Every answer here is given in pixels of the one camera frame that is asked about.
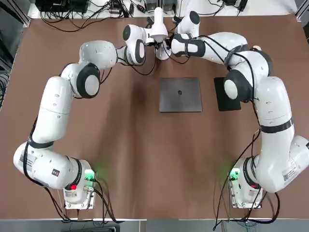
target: brown table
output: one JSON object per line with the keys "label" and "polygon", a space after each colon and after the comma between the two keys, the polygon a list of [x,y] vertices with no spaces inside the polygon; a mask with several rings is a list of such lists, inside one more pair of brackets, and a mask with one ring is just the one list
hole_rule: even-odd
{"label": "brown table", "polygon": [[[165,22],[173,27],[170,18]],[[28,137],[47,79],[65,64],[78,61],[83,42],[123,45],[122,31],[130,23],[145,26],[146,19],[108,19],[77,33],[63,33],[32,20],[25,30],[0,113],[0,218],[58,217],[45,191],[13,166],[13,154]],[[58,26],[73,28],[69,22]],[[309,52],[294,15],[201,19],[200,34],[219,31],[242,34],[250,45],[261,46],[272,57],[273,75],[285,82],[290,96],[296,133],[309,138]],[[153,51],[148,50],[140,71],[147,72],[153,61]],[[88,160],[108,181],[117,218],[214,218],[215,180],[224,179],[257,129],[250,104],[243,104],[241,111],[218,111],[213,79],[225,75],[223,66],[198,58],[185,65],[157,62],[149,76],[116,65],[96,98],[73,101],[67,134],[54,148]],[[199,77],[203,112],[161,114],[160,77]],[[309,218],[308,177],[305,170],[279,192],[280,218]],[[218,197],[217,188],[215,207]],[[268,205],[252,216],[270,218]],[[232,213],[233,217],[244,214],[243,210]],[[80,217],[102,218],[100,202]],[[220,217],[226,217],[223,207]]]}

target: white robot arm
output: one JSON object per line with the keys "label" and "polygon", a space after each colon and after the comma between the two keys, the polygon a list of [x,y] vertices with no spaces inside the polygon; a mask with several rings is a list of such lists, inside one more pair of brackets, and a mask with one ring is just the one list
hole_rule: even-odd
{"label": "white robot arm", "polygon": [[90,99],[100,89],[100,71],[116,63],[143,64],[145,30],[134,25],[134,38],[128,36],[127,46],[116,49],[107,41],[84,43],[79,52],[79,62],[68,64],[59,76],[49,78],[46,83],[35,129],[29,140],[14,154],[14,165],[24,173],[24,152],[27,145],[26,168],[28,176],[46,187],[64,189],[66,202],[82,208],[89,200],[85,186],[94,178],[86,160],[64,156],[53,151],[53,143],[66,133],[71,102],[74,98]]}
{"label": "white robot arm", "polygon": [[280,78],[270,76],[272,62],[265,52],[257,46],[249,49],[243,36],[230,32],[196,38],[186,31],[182,33],[175,34],[172,40],[175,56],[195,56],[224,64],[230,70],[224,80],[228,97],[254,101],[262,135],[261,152],[254,163],[251,158],[240,159],[230,178],[233,207],[251,208],[260,187],[277,192],[308,167],[309,142],[294,135],[287,91]]}

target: green led indicator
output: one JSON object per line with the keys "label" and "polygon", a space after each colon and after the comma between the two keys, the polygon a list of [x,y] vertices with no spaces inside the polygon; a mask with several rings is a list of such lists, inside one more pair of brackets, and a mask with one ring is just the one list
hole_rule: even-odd
{"label": "green led indicator", "polygon": [[94,180],[95,179],[95,172],[91,169],[85,170],[85,180]]}
{"label": "green led indicator", "polygon": [[238,175],[240,174],[239,168],[233,168],[230,173],[230,180],[238,180]]}

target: wire bundle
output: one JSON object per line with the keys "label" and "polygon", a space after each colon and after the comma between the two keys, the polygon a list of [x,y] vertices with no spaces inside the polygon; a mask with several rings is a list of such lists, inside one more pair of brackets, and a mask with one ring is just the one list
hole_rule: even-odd
{"label": "wire bundle", "polygon": [[[111,5],[114,1],[117,1],[117,6],[120,6],[120,14],[117,17],[107,17],[107,18],[122,18],[124,16],[129,15],[128,9],[126,8],[126,6],[123,3],[123,0],[110,0],[107,3],[105,3],[102,6],[98,6],[96,4],[94,4],[97,7],[100,7],[97,11],[92,12],[92,14],[90,16],[83,16],[83,14],[80,14],[78,12],[73,12],[73,8],[69,8],[69,10],[64,13],[64,12],[44,12],[44,16],[48,17],[48,19],[46,19],[43,16],[43,12],[40,12],[40,16],[41,19],[44,23],[46,23],[47,25],[49,25],[52,28],[55,28],[59,31],[62,32],[78,32],[82,29],[85,29],[86,27],[88,27],[89,25],[93,24],[93,23],[97,23],[97,22],[101,22],[104,21],[107,18],[103,18],[97,21],[92,21],[89,22],[90,19],[98,19],[98,16],[100,15],[100,13],[109,10],[111,8]],[[72,20],[74,19],[74,14],[78,14],[79,16],[82,17],[82,19],[86,19],[81,25],[76,25]],[[66,29],[61,29],[59,27],[56,27],[55,24],[58,22],[61,22],[63,20],[69,20],[73,26],[76,27],[76,29],[73,30],[66,30]]]}
{"label": "wire bundle", "polygon": [[107,222],[105,222],[105,217],[107,215],[107,213],[109,214],[109,216],[111,217],[112,221],[114,223],[122,223],[123,221],[117,221],[115,216],[114,216],[114,213],[113,213],[113,210],[112,210],[112,205],[110,204],[111,200],[110,200],[110,197],[109,197],[109,194],[108,194],[108,203],[106,202],[105,198],[104,198],[104,194],[103,194],[103,189],[102,189],[102,185],[99,181],[95,180],[95,182],[98,184],[101,192],[99,192],[97,189],[94,189],[94,192],[102,199],[102,207],[103,207],[103,224],[106,224]]}

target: black stripe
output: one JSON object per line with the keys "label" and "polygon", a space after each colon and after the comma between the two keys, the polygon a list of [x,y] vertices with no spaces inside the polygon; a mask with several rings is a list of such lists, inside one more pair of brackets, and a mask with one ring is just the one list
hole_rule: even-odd
{"label": "black stripe", "polygon": [[80,70],[80,72],[78,73],[76,79],[77,91],[82,98],[94,98],[99,92],[100,87],[98,88],[98,91],[95,93],[95,95],[89,95],[87,93],[85,83],[90,75],[94,75],[95,77],[97,77],[98,82],[100,83],[100,71],[93,63],[88,63],[85,67],[83,67],[82,70]]}
{"label": "black stripe", "polygon": [[29,138],[28,138],[28,143],[31,147],[33,147],[35,149],[43,149],[43,148],[48,148],[48,147],[52,146],[54,144],[54,141],[44,143],[44,144],[39,144],[39,143],[36,143],[35,141],[33,141],[32,135],[30,134]]}
{"label": "black stripe", "polygon": [[267,127],[267,126],[261,125],[261,131],[267,134],[273,134],[273,133],[285,131],[286,129],[289,129],[293,124],[294,122],[293,122],[293,117],[292,117],[289,121],[281,125],[278,125],[278,126]]}
{"label": "black stripe", "polygon": [[76,185],[77,186],[79,184],[80,180],[81,180],[81,177],[82,177],[82,165],[81,165],[81,163],[80,163],[80,161],[78,159],[76,159],[76,158],[73,158],[73,159],[75,159],[76,162],[77,162],[78,172],[77,172],[75,180],[72,183],[70,183],[67,186],[65,186],[65,189],[68,190],[68,191],[72,190],[71,189],[72,185]]}
{"label": "black stripe", "polygon": [[251,186],[251,188],[254,189],[260,189],[261,187],[259,186],[258,183],[255,183],[249,176],[248,170],[247,170],[247,165],[248,165],[248,161],[251,159],[251,157],[248,157],[245,159],[244,163],[243,163],[243,175],[245,177],[245,180],[247,182],[248,185]]}

